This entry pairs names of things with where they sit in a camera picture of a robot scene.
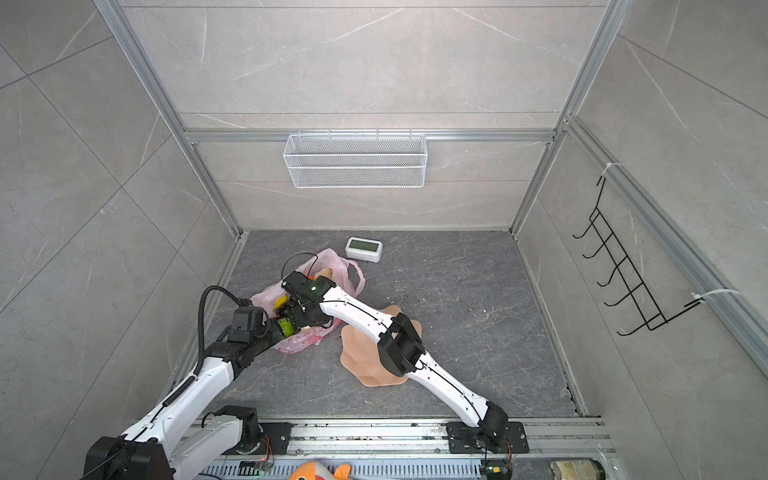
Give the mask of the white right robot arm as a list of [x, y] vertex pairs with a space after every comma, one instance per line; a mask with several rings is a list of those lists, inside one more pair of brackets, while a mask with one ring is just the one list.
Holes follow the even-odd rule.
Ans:
[[322, 276], [310, 279], [293, 271], [283, 278], [281, 288], [288, 300], [277, 315], [287, 318], [295, 330], [320, 327], [333, 319], [347, 323], [375, 343], [385, 370], [421, 384], [458, 414], [472, 443], [493, 452], [506, 446], [507, 413], [443, 369], [405, 314], [376, 310]]

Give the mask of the pink plastic shopping bag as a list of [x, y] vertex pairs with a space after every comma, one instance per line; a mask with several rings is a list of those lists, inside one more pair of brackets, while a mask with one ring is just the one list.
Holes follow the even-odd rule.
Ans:
[[[310, 280], [314, 280], [318, 276], [327, 277], [352, 297], [357, 297], [364, 289], [366, 279], [358, 263], [339, 256], [331, 248], [326, 248], [317, 254], [298, 253], [291, 256], [287, 262], [291, 263], [299, 257], [309, 257], [309, 260], [298, 266], [296, 271], [301, 272]], [[282, 318], [283, 313], [287, 312], [289, 298], [289, 293], [282, 287], [282, 281], [278, 281], [262, 292], [253, 295], [250, 300], [254, 305], [261, 307], [271, 318]], [[294, 327], [293, 335], [278, 343], [275, 349], [286, 354], [298, 353], [310, 346], [319, 344], [340, 324], [341, 321], [335, 319], [323, 327]]]

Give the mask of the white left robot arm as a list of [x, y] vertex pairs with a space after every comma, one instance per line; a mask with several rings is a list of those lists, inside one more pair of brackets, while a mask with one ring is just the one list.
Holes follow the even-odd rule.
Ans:
[[[231, 325], [207, 343], [205, 310], [214, 292], [232, 300], [236, 309]], [[83, 478], [192, 479], [229, 450], [251, 454], [270, 449], [253, 407], [224, 406], [210, 414], [196, 434], [186, 432], [257, 356], [291, 333], [291, 324], [269, 317], [250, 300], [219, 285], [203, 291], [197, 314], [197, 361], [192, 371], [122, 434], [97, 440], [86, 454]]]

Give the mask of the pink wavy plate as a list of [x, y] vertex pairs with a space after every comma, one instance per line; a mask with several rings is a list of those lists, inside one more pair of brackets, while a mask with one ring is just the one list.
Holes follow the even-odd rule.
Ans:
[[342, 365], [366, 387], [401, 385], [408, 381], [406, 376], [397, 376], [381, 364], [379, 349], [362, 330], [346, 323], [341, 330]]

